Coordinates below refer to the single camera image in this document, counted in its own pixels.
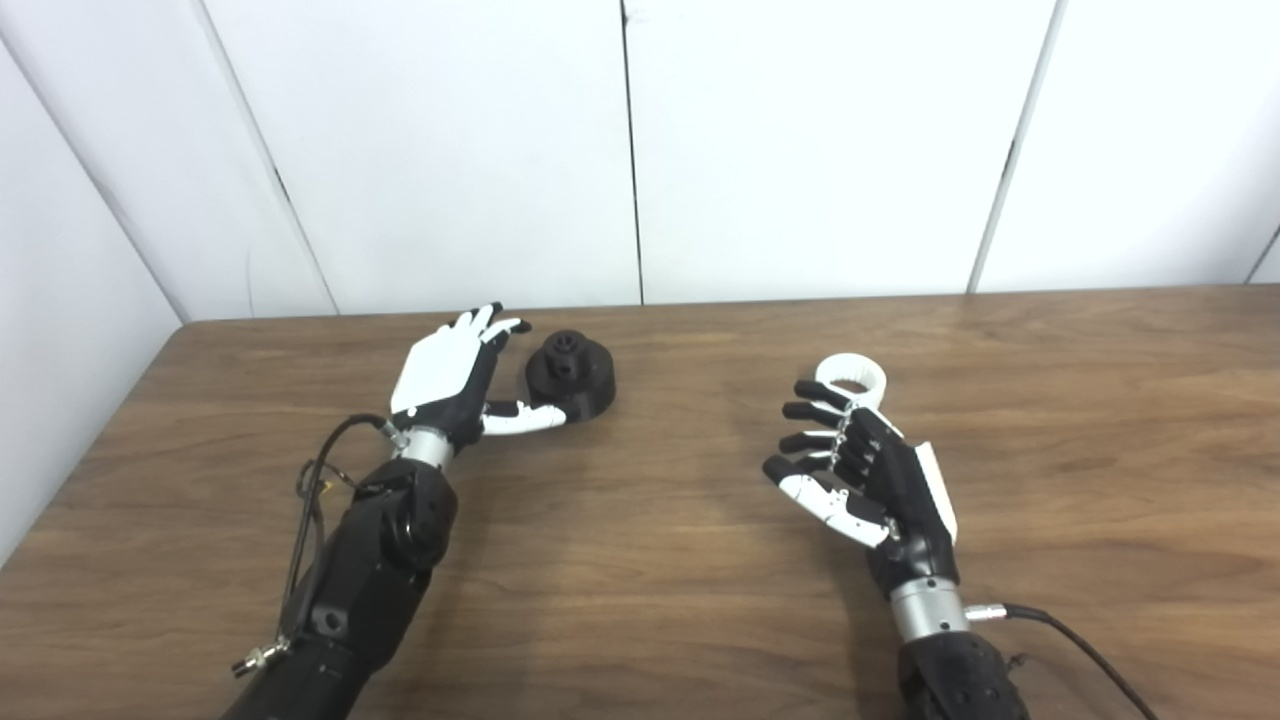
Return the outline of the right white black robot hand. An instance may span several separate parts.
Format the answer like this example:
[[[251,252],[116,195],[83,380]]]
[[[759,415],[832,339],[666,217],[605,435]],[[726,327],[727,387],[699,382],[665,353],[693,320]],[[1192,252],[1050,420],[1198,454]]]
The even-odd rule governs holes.
[[[778,442],[765,478],[824,527],[865,550],[883,596],[909,582],[960,583],[957,523],[929,443],[910,445],[877,409],[851,392],[797,380],[790,420],[815,430]]]

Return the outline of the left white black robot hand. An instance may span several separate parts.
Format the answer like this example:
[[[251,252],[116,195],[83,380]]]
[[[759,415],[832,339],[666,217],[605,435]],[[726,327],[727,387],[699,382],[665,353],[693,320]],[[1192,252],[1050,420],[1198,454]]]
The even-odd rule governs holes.
[[[443,469],[486,436],[521,436],[570,423],[554,404],[489,400],[500,352],[531,325],[500,319],[499,302],[462,313],[417,341],[390,396],[393,424],[407,436],[401,457]]]

